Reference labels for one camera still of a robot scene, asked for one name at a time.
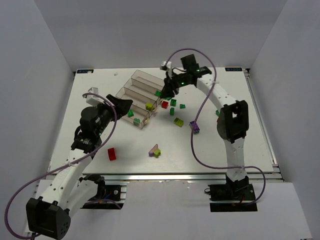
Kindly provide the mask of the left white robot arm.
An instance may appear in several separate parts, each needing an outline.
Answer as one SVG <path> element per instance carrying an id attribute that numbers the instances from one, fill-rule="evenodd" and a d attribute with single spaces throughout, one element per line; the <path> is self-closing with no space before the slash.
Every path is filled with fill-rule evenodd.
<path id="1" fill-rule="evenodd" d="M 107 196 L 101 175 L 82 174 L 103 146 L 101 136 L 108 124 L 125 116 L 133 104 L 131 99 L 110 94 L 105 98 L 96 93 L 92 96 L 92 100 L 87 99 L 89 106 L 81 111 L 64 169 L 58 171 L 38 198 L 31 198 L 26 204 L 29 230 L 55 240 L 65 237 L 71 218 L 87 202 L 98 202 Z"/>

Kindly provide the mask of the green and lime lego stack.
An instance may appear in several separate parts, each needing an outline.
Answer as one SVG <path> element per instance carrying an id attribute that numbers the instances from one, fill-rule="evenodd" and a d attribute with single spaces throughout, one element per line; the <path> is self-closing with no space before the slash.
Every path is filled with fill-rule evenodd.
<path id="1" fill-rule="evenodd" d="M 148 111 L 153 111 L 154 110 L 154 105 L 147 102 L 145 104 L 145 109 L 148 110 Z"/>

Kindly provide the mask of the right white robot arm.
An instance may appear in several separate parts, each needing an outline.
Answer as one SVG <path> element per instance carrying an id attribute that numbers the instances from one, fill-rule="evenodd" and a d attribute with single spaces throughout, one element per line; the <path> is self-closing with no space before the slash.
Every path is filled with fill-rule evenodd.
<path id="1" fill-rule="evenodd" d="M 249 129 L 249 107 L 245 100 L 237 100 L 216 81 L 216 70 L 199 66 L 193 54 L 181 58 L 183 71 L 173 72 L 172 63 L 164 61 L 160 69 L 165 71 L 161 98 L 172 98 L 179 89 L 194 85 L 206 95 L 219 112 L 217 132 L 226 150 L 226 192 L 232 199 L 241 198 L 249 187 L 245 170 L 244 142 Z"/>

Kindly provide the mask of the green square lego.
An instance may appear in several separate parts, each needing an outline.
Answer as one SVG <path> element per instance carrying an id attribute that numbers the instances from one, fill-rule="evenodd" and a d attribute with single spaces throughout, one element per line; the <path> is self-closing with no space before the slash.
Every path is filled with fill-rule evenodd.
<path id="1" fill-rule="evenodd" d="M 128 117 L 133 117 L 134 116 L 134 112 L 130 109 L 129 111 L 128 111 L 128 113 L 127 113 L 127 116 Z"/>

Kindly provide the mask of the green square lego upside-down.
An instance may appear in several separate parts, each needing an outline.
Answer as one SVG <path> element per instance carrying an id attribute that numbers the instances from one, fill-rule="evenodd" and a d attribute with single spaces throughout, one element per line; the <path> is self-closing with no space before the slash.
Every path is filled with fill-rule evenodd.
<path id="1" fill-rule="evenodd" d="M 173 107 L 175 107 L 176 104 L 177 104 L 177 100 L 176 100 L 176 99 L 171 99 L 170 105 L 173 106 Z"/>

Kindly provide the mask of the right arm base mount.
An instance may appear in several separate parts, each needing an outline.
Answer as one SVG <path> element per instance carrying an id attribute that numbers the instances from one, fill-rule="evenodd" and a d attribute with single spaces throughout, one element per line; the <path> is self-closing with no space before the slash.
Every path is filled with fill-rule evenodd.
<path id="1" fill-rule="evenodd" d="M 256 200 L 252 184 L 239 193 L 233 194 L 226 184 L 211 184 L 204 189 L 209 196 L 210 211 L 212 213 L 241 213 L 257 212 L 256 203 L 249 204 Z"/>

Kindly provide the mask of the green long lego brick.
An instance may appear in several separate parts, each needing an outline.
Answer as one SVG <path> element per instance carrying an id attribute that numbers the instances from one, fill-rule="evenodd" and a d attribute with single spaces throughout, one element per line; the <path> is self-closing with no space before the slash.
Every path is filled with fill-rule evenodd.
<path id="1" fill-rule="evenodd" d="M 159 90 L 157 90 L 156 92 L 155 92 L 155 96 L 158 96 L 158 97 L 160 97 L 161 96 L 161 94 L 162 94 L 162 92 L 161 91 L 159 91 Z"/>

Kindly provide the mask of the red square lego brick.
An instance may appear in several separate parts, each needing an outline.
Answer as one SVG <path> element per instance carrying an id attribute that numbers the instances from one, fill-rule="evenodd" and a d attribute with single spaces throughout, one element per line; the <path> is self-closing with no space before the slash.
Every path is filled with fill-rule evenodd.
<path id="1" fill-rule="evenodd" d="M 169 105 L 169 103 L 167 101 L 163 101 L 161 103 L 161 107 L 164 108 L 164 109 L 167 109 L 168 105 Z"/>

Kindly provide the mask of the green lego with number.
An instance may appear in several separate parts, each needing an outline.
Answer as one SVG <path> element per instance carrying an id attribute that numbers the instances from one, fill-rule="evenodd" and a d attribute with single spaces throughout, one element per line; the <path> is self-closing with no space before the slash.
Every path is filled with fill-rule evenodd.
<path id="1" fill-rule="evenodd" d="M 171 107 L 171 108 L 170 108 L 169 114 L 170 114 L 171 116 L 174 116 L 174 115 L 175 115 L 175 108 L 174 108 L 174 107 Z"/>

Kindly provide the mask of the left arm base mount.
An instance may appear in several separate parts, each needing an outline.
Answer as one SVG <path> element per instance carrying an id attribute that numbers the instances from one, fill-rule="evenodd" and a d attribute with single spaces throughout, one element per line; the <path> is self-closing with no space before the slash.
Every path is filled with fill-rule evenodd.
<path id="1" fill-rule="evenodd" d="M 103 176 L 90 174 L 79 178 L 79 183 L 91 181 L 97 185 L 96 195 L 91 197 L 82 207 L 87 210 L 120 210 L 124 203 L 121 203 L 122 185 L 109 184 Z"/>

